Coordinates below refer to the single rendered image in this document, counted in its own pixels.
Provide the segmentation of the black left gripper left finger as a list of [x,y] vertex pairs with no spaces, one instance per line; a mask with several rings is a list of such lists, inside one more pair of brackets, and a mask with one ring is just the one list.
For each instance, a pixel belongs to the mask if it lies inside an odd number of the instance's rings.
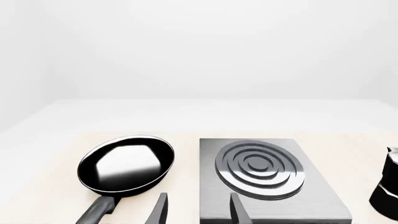
[[166,224],[169,210],[169,199],[167,193],[161,193],[145,224]]

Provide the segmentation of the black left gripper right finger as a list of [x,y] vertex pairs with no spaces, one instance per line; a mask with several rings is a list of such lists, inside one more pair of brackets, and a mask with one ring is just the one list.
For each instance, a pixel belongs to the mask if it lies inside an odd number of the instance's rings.
[[236,193],[230,194],[229,210],[232,224],[253,224]]

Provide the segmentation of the flat black stove plate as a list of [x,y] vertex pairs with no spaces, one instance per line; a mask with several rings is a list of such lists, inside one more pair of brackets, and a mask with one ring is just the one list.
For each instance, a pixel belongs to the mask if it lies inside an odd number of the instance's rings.
[[202,138],[200,224],[232,224],[236,193],[253,224],[352,224],[294,139]]

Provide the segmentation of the black frying pan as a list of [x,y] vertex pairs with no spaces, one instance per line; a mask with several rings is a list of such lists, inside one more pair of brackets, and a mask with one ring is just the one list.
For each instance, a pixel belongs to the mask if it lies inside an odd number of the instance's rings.
[[87,152],[77,167],[83,186],[100,196],[76,224],[99,224],[122,198],[154,188],[169,172],[175,151],[164,139],[133,135],[106,141]]

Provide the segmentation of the black moka pot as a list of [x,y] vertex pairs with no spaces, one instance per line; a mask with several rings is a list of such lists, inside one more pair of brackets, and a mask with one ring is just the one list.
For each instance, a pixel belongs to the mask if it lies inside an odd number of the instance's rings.
[[381,215],[398,222],[398,147],[387,147],[382,178],[369,203]]

